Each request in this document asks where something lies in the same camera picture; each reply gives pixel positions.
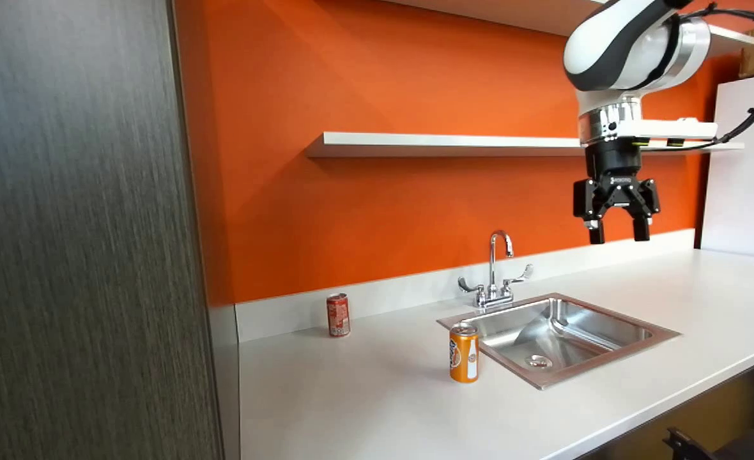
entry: orange wall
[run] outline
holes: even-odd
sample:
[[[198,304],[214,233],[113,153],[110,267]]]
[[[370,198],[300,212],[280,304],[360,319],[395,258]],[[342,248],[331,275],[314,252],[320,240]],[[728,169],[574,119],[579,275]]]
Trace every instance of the orange wall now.
[[[575,135],[562,38],[382,0],[180,0],[181,69],[214,308],[585,247],[579,158],[310,162],[323,130]],[[708,119],[736,63],[646,98]],[[644,158],[654,233],[694,227],[704,156]],[[631,239],[609,212],[609,240]]]

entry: kitchen sink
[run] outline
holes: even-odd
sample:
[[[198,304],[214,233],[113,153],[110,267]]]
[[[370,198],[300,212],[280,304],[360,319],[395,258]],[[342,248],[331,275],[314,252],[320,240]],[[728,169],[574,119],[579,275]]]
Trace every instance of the kitchen sink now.
[[[565,295],[521,300],[496,313],[444,318],[441,325],[448,330],[474,327],[478,332],[478,351],[536,388],[677,335]]]

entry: soda can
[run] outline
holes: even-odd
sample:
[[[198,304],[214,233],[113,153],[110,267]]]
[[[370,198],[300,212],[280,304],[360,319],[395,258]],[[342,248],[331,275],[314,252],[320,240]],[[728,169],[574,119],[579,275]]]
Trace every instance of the soda can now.
[[[345,339],[350,332],[350,304],[345,295],[328,296],[328,335]]]
[[[478,381],[478,332],[474,327],[451,330],[451,379],[459,383]]]

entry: white shelf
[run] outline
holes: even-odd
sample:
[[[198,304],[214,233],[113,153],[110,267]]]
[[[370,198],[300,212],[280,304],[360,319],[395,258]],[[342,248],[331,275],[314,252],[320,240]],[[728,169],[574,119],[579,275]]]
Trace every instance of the white shelf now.
[[[646,153],[677,153],[664,143],[649,143]],[[517,135],[437,135],[437,133],[340,133],[324,130],[310,148],[310,158],[501,158],[501,156],[579,156],[581,138],[517,138]]]

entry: white countertop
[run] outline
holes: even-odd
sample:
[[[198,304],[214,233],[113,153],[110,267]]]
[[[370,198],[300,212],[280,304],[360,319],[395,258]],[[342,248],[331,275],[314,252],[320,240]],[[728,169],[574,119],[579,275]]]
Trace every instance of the white countertop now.
[[[517,286],[680,332],[536,391],[490,359],[448,373],[452,303],[241,346],[244,460],[575,459],[754,365],[754,258],[669,252]]]

